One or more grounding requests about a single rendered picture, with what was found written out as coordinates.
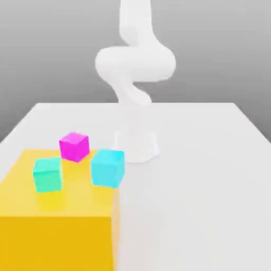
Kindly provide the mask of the small cyan cube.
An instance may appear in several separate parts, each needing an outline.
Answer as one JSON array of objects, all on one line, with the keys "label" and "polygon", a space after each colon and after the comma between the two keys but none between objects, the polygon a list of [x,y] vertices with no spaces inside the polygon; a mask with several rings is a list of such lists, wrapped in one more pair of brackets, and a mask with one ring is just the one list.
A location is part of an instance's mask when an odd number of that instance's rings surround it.
[{"label": "small cyan cube", "polygon": [[93,185],[118,188],[125,174],[123,151],[99,149],[91,160]]}]

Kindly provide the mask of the small green cube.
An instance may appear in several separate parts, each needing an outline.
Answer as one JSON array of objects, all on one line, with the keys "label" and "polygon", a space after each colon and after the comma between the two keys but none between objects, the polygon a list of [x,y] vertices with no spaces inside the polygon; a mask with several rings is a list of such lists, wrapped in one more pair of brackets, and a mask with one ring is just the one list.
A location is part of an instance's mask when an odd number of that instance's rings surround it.
[{"label": "small green cube", "polygon": [[33,168],[33,178],[37,193],[62,191],[63,171],[61,158],[37,159]]}]

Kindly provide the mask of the small magenta cube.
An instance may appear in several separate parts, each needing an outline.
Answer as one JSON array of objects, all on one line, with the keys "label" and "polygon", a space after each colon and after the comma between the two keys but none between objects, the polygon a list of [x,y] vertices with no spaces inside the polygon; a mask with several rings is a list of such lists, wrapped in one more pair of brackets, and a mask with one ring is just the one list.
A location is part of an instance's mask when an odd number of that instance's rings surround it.
[{"label": "small magenta cube", "polygon": [[59,140],[62,159],[80,162],[90,153],[89,137],[71,132]]}]

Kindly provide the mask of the large yellow box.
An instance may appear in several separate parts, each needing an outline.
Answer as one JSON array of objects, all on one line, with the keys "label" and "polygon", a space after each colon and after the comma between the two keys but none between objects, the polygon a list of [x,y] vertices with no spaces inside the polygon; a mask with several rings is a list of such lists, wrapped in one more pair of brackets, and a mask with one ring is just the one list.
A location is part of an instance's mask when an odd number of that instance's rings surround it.
[{"label": "large yellow box", "polygon": [[25,150],[0,182],[0,271],[117,271],[120,191],[91,183],[90,161],[63,160],[64,187],[37,193]]}]

